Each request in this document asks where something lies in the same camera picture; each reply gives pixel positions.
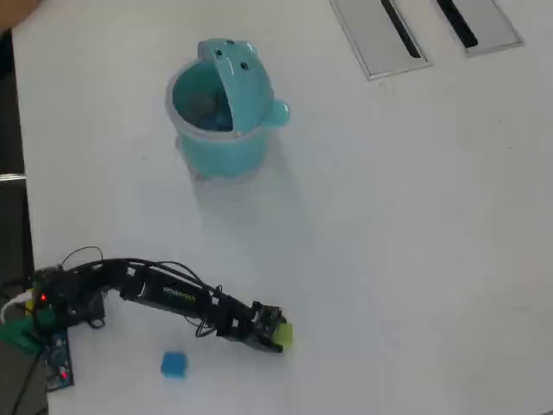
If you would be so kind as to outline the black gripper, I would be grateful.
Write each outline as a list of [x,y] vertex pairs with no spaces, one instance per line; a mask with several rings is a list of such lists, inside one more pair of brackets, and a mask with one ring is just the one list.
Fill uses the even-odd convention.
[[283,346],[271,339],[270,307],[253,304],[243,309],[238,323],[238,338],[245,345],[268,353],[282,353]]

